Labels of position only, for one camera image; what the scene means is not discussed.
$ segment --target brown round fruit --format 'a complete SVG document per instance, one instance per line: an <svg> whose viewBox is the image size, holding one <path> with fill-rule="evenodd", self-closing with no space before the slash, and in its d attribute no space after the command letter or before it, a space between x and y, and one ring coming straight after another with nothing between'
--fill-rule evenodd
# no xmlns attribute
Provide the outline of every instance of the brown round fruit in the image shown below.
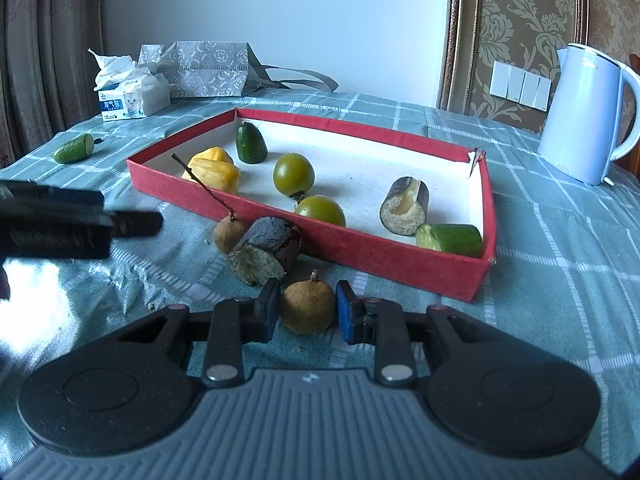
<svg viewBox="0 0 640 480"><path fill-rule="evenodd" d="M324 195L311 195L303 198L296 207L295 214L342 227L347 225L342 208L335 200Z"/></svg>
<svg viewBox="0 0 640 480"><path fill-rule="evenodd" d="M313 166L299 153L281 156L273 168L273 185L286 196L301 196L311 189L315 179Z"/></svg>
<svg viewBox="0 0 640 480"><path fill-rule="evenodd" d="M229 254L248 229L249 226L242 220L225 216L213 228L213 243L221 253Z"/></svg>
<svg viewBox="0 0 640 480"><path fill-rule="evenodd" d="M284 326L303 335L324 332L334 322L335 294L331 286L318 280L318 271L304 282L291 283L280 297L280 317Z"/></svg>

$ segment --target electric kettle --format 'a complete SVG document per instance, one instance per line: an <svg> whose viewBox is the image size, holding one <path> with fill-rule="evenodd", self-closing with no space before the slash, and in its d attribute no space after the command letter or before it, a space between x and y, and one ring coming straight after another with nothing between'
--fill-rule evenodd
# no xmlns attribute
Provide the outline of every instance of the electric kettle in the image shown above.
<svg viewBox="0 0 640 480"><path fill-rule="evenodd" d="M549 108L538 153L577 180L598 186L611 162L640 140L640 114L620 146L618 129L624 84L640 105L640 77L624 63L595 48L570 43L558 50L560 80Z"/></svg>

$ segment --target light switch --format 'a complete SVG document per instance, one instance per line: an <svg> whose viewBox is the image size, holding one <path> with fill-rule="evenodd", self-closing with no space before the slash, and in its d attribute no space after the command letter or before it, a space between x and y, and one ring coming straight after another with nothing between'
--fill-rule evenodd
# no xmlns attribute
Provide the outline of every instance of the light switch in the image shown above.
<svg viewBox="0 0 640 480"><path fill-rule="evenodd" d="M491 74L491 86L489 86L489 94L496 97L507 97L507 88L509 86L509 72L511 65L494 61L494 71Z"/></svg>
<svg viewBox="0 0 640 480"><path fill-rule="evenodd" d="M517 66L512 66L509 72L509 86L507 87L507 99L509 101L518 102L520 94L522 94L522 84L524 82L525 72Z"/></svg>
<svg viewBox="0 0 640 480"><path fill-rule="evenodd" d="M524 83L522 84L522 93L520 94L520 104L533 108L536 105L536 95L538 93L538 83L540 76L533 72L526 72L524 75Z"/></svg>
<svg viewBox="0 0 640 480"><path fill-rule="evenodd" d="M540 77L540 83L538 83L538 91L536 92L536 103L534 108L546 112L546 107L549 104L549 92L551 90L551 79L548 77Z"/></svg>

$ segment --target cut eggplant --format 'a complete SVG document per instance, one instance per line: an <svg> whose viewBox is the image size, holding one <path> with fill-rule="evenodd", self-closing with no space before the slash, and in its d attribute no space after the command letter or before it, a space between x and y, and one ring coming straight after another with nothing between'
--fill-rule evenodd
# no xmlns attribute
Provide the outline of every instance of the cut eggplant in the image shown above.
<svg viewBox="0 0 640 480"><path fill-rule="evenodd" d="M282 280L298 256L302 235L289 220L258 218L227 257L231 272L249 286L264 285L269 278Z"/></svg>
<svg viewBox="0 0 640 480"><path fill-rule="evenodd" d="M412 176L396 180L380 206L382 225L396 235L412 236L427 220L429 189Z"/></svg>

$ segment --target gift bag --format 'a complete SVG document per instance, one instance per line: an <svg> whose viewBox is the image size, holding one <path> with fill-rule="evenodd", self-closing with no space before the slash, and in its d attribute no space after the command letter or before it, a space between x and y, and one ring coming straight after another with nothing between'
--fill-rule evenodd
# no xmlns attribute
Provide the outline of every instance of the gift bag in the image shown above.
<svg viewBox="0 0 640 480"><path fill-rule="evenodd" d="M290 88L285 83L310 86L333 92L338 83L312 70L291 70L318 79L274 81L248 43L231 41L176 41L172 44L144 44L139 63L156 63L158 72L169 81L171 97L243 96L258 88Z"/></svg>

